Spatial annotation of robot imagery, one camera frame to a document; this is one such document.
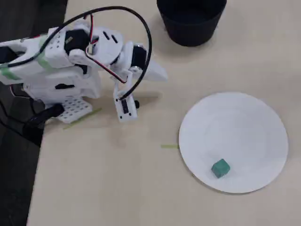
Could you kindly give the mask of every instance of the green tape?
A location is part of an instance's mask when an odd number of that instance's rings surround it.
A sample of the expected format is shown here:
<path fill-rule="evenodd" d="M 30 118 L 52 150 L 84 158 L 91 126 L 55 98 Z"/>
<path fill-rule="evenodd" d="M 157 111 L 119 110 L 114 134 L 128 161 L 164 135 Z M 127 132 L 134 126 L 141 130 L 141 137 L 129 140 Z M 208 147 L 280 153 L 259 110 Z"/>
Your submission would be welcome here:
<path fill-rule="evenodd" d="M 166 149 L 180 149 L 179 145 L 161 145 L 161 148 L 166 148 Z"/>
<path fill-rule="evenodd" d="M 8 67 L 0 68 L 1 74 L 9 80 L 20 80 L 18 76 L 10 71 Z"/>
<path fill-rule="evenodd" d="M 84 121 L 85 119 L 89 118 L 90 116 L 92 116 L 92 115 L 94 115 L 94 114 L 100 112 L 101 110 L 102 110 L 102 108 L 98 108 L 98 109 L 96 109 L 96 110 L 90 112 L 89 114 L 86 114 L 85 116 L 81 117 L 80 119 L 78 119 L 78 120 L 76 120 L 76 121 L 70 123 L 68 126 L 66 126 L 66 127 L 63 128 L 63 129 L 69 129 L 69 128 L 71 128 L 72 126 L 74 126 L 74 125 L 80 123 L 81 121 Z"/>
<path fill-rule="evenodd" d="M 39 47 L 43 45 L 43 43 L 46 40 L 46 36 L 41 37 L 40 42 L 39 42 Z M 45 56 L 45 51 L 43 51 L 38 57 L 37 57 L 37 62 L 38 64 L 44 68 L 46 71 L 52 70 L 53 67 L 50 66 L 50 64 L 44 59 Z"/>
<path fill-rule="evenodd" d="M 38 64 L 47 71 L 52 70 L 53 67 L 44 59 L 44 56 L 45 52 L 43 51 L 36 59 Z"/>

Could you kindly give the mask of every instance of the green marker line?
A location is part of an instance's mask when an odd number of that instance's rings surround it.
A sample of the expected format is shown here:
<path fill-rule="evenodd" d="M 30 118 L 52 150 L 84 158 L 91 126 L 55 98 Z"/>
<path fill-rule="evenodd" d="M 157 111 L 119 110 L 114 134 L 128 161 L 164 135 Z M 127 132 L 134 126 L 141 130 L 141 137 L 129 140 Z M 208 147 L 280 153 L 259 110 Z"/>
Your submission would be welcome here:
<path fill-rule="evenodd" d="M 179 145 L 161 145 L 161 148 L 165 149 L 180 149 Z"/>
<path fill-rule="evenodd" d="M 66 126 L 66 127 L 63 128 L 63 129 L 69 129 L 69 128 L 71 128 L 72 126 L 74 126 L 74 125 L 80 123 L 81 121 L 84 121 L 85 119 L 89 118 L 90 116 L 92 116 L 92 115 L 94 115 L 94 114 L 100 112 L 101 110 L 102 110 L 102 108 L 98 108 L 98 109 L 96 109 L 96 110 L 90 112 L 89 114 L 86 114 L 85 116 L 81 117 L 80 119 L 78 119 L 78 120 L 76 120 L 76 121 L 70 123 L 68 126 Z"/>

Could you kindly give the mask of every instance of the red wire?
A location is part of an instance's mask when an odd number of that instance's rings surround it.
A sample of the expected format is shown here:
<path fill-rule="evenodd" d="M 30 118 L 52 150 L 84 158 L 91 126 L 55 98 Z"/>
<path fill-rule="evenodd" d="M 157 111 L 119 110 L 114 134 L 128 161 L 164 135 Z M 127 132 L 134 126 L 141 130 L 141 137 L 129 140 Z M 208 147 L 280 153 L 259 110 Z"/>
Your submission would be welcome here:
<path fill-rule="evenodd" d="M 112 76 L 114 76 L 118 81 L 120 81 L 121 83 L 126 83 L 127 81 L 123 81 L 122 78 L 120 78 L 116 73 L 114 73 L 113 71 L 111 71 L 109 68 L 105 67 L 103 64 L 99 63 L 97 60 L 89 57 L 87 50 L 85 51 L 86 56 L 92 60 L 94 63 L 96 63 L 98 66 L 101 66 L 106 72 L 110 73 Z"/>
<path fill-rule="evenodd" d="M 95 44 L 98 42 L 98 40 L 92 40 L 93 38 L 93 28 L 94 28 L 94 18 L 93 15 L 90 14 L 90 19 L 91 19 L 91 27 L 90 27 L 90 44 Z M 111 71 L 109 68 L 105 67 L 103 64 L 99 63 L 97 60 L 89 57 L 87 50 L 85 51 L 86 56 L 92 60 L 94 63 L 96 63 L 98 66 L 101 66 L 106 72 L 108 72 L 109 74 L 111 74 L 113 77 L 115 77 L 118 81 L 120 81 L 121 83 L 126 83 L 127 81 L 123 81 L 116 73 L 114 73 L 113 71 Z"/>

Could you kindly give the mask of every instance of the beige table surface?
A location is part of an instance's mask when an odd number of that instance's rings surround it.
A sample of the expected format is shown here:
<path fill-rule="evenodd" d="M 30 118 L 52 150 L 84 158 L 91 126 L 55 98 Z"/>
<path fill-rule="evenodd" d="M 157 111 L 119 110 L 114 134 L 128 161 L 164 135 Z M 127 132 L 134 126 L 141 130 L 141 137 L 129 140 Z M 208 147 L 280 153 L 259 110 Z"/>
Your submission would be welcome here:
<path fill-rule="evenodd" d="M 66 19 L 87 9 L 123 5 L 148 22 L 166 83 L 143 82 L 135 92 L 139 120 L 120 124 L 113 84 L 102 73 L 103 110 L 77 125 L 47 125 L 29 226 L 297 226 L 301 221 L 301 1 L 229 0 L 207 44 L 185 48 L 164 31 L 155 0 L 69 0 Z M 143 26 L 126 12 L 95 15 L 95 24 L 125 40 L 147 43 Z M 289 156 L 269 186 L 222 194 L 195 179 L 176 144 L 186 112 L 215 92 L 262 99 L 283 120 Z"/>

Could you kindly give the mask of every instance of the dark floor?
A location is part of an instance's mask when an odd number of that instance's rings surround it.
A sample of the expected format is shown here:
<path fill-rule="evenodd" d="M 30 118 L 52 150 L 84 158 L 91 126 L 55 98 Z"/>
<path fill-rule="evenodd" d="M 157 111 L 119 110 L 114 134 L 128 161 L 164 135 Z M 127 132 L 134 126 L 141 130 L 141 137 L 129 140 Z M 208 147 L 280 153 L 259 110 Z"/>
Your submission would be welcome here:
<path fill-rule="evenodd" d="M 0 42 L 45 33 L 64 20 L 67 0 L 0 1 Z M 0 83 L 0 100 L 20 120 L 32 116 L 28 99 L 13 98 Z M 21 126 L 1 119 L 21 131 Z M 40 147 L 0 125 L 0 226 L 25 226 Z"/>

